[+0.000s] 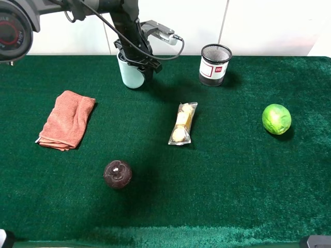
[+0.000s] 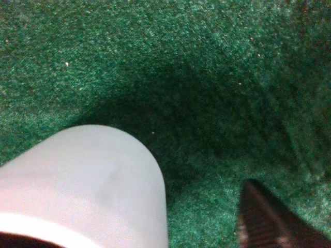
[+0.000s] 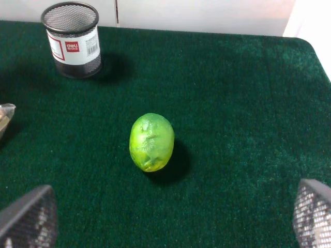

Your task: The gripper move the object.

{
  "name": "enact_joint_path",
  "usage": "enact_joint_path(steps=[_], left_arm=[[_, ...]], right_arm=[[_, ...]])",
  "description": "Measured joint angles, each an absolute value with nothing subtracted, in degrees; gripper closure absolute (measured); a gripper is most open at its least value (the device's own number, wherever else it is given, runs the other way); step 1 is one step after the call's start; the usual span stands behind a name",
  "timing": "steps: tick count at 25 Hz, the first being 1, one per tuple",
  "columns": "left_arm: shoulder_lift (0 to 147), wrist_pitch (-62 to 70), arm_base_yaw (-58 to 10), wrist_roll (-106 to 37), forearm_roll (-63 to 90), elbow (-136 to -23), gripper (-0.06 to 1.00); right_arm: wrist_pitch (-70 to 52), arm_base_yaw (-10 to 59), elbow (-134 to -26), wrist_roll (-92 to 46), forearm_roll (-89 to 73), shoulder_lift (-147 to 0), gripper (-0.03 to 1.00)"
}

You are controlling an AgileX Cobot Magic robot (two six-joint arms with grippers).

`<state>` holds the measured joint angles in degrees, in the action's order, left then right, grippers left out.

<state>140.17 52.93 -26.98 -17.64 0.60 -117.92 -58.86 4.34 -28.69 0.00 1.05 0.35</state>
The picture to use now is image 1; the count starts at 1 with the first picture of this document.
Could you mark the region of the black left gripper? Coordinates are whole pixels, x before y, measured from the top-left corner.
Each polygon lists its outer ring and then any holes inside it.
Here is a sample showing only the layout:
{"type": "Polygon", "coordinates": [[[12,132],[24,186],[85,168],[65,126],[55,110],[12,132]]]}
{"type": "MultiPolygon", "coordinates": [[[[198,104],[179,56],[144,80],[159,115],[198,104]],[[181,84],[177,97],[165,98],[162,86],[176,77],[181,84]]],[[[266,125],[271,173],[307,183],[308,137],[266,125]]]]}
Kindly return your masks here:
{"type": "Polygon", "coordinates": [[[114,41],[114,46],[119,51],[120,60],[142,72],[145,82],[152,81],[154,72],[159,73],[162,70],[160,61],[142,54],[131,46],[122,45],[119,39],[114,41]]]}

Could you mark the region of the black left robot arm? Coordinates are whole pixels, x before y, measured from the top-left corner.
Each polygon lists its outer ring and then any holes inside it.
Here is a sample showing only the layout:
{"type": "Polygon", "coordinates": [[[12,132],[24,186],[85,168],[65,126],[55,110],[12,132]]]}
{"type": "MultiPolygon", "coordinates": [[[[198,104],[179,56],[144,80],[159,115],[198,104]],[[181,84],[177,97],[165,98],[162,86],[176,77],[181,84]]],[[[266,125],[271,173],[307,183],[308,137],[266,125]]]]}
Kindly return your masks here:
{"type": "Polygon", "coordinates": [[[138,1],[1,1],[1,62],[10,63],[25,56],[40,31],[40,16],[71,12],[73,19],[83,21],[88,15],[109,13],[119,39],[114,42],[120,57],[136,66],[147,81],[162,69],[153,56],[149,35],[161,30],[156,21],[140,22],[138,1]]]}

